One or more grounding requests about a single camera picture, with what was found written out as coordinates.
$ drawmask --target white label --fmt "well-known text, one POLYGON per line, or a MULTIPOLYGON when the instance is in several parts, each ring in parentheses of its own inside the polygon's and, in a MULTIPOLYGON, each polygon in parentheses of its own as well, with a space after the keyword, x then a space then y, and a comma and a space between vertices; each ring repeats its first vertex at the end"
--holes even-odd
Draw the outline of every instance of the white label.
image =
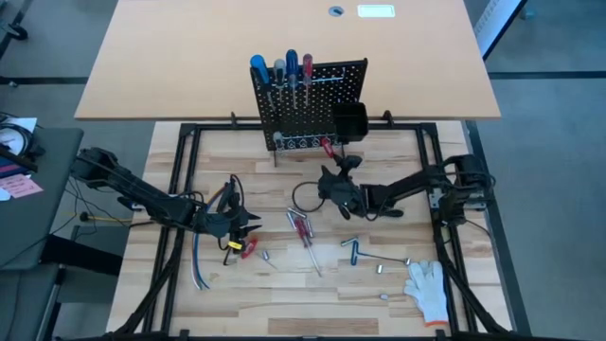
POLYGON ((358 16, 361 18, 393 18, 396 9, 392 5, 358 5, 358 16))

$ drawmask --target desk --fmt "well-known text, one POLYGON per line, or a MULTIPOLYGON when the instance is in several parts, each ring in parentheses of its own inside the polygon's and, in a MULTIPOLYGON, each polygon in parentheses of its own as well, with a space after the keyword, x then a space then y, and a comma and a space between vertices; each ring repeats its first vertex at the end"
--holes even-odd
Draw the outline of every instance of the desk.
POLYGON ((118 1, 76 118, 258 118, 249 60, 272 66, 289 48, 299 63, 368 58, 370 117, 500 116, 462 0, 394 1, 393 18, 359 4, 389 2, 118 1))
MULTIPOLYGON (((45 149, 45 154, 37 158, 39 171, 33 173, 31 179, 44 191, 0 202, 3 233, 0 238, 0 264, 50 232, 67 184, 69 168, 80 147, 82 130, 39 128, 34 136, 45 149)), ((39 242, 3 270, 26 270, 38 265, 44 249, 45 242, 39 242)))
MULTIPOLYGON (((168 190, 179 127, 177 122, 155 125, 143 178, 162 190, 168 190)), ((444 157, 468 151, 460 122, 439 122, 437 127, 444 157)), ((189 274, 192 236, 187 233, 171 320, 172 335, 181 329, 190 329, 192 336, 435 335, 434 329, 423 326, 412 298, 402 293, 408 278, 403 265, 360 258, 358 265, 352 267, 350 246, 339 244, 358 235, 361 250, 368 253, 434 260, 437 256, 424 194, 400 201, 398 206, 404 208, 405 214, 397 220, 345 221, 331 203, 311 214, 316 234, 314 252, 324 274, 319 278, 284 214, 286 206, 291 205, 291 190, 296 184, 316 181, 322 164, 334 171, 323 152, 282 156, 275 168, 261 131, 203 132, 199 148, 193 188, 208 198, 229 172, 236 173, 244 186, 246 207, 262 217, 263 227, 255 233, 258 247, 269 250, 279 271, 258 258, 222 266, 224 253, 217 248, 217 241, 203 236, 200 266, 212 289, 199 292, 189 274), (379 263, 384 266, 381 275, 375 273, 379 263), (380 300, 379 294, 389 294, 389 301, 380 300)), ((357 183, 387 184, 419 170, 419 148, 411 132, 371 131, 363 142, 347 146, 346 151, 364 159, 362 166, 351 173, 357 183)), ((147 217, 139 214, 135 218, 147 217)), ((468 218, 485 225, 480 213, 470 212, 468 218)), ((468 224, 458 230, 473 291, 495 319, 510 328, 487 234, 468 224)), ((108 331, 124 323, 146 294, 158 236, 158 227, 132 229, 108 331)), ((154 330, 160 326, 163 302, 161 294, 154 330)), ((457 315, 464 317, 460 310, 457 315)))

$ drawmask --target pink sticky note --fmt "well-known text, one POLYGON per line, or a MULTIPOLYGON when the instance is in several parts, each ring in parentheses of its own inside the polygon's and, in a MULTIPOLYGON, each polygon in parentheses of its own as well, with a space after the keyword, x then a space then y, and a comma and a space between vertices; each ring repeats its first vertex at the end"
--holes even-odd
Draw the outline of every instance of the pink sticky note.
POLYGON ((0 188, 3 188, 15 198, 43 191, 38 184, 23 174, 12 175, 0 179, 0 188))

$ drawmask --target red-handled screwdriver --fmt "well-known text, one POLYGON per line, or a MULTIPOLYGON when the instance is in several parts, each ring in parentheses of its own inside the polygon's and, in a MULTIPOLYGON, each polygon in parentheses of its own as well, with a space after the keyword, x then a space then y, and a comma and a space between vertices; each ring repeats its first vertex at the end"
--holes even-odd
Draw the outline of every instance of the red-handled screwdriver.
POLYGON ((312 85, 313 57, 307 53, 303 56, 303 85, 305 85, 305 106, 310 103, 310 85, 312 85))
POLYGON ((315 266, 315 271, 317 271, 319 277, 322 277, 322 273, 320 273, 320 267, 318 266, 318 262, 315 260, 315 256, 313 255, 312 241, 310 241, 309 232, 307 232, 305 223, 303 222, 302 219, 296 219, 294 221, 294 224, 296 225, 296 233, 299 235, 299 238, 303 242, 303 246, 310 253, 310 257, 312 258, 313 266, 315 266))

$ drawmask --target blue screwdriver handle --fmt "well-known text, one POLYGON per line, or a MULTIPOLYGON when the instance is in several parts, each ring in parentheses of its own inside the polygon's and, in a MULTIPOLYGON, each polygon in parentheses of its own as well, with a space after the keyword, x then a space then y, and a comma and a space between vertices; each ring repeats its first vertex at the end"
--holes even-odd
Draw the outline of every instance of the blue screwdriver handle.
POLYGON ((293 49, 288 50, 286 52, 286 76, 289 78, 291 75, 295 77, 299 73, 299 62, 298 57, 296 56, 296 51, 293 49))
POLYGON ((267 66, 265 65, 263 57, 261 55, 254 55, 253 58, 250 59, 250 66, 254 69, 261 85, 264 87, 269 86, 269 73, 267 72, 267 66))

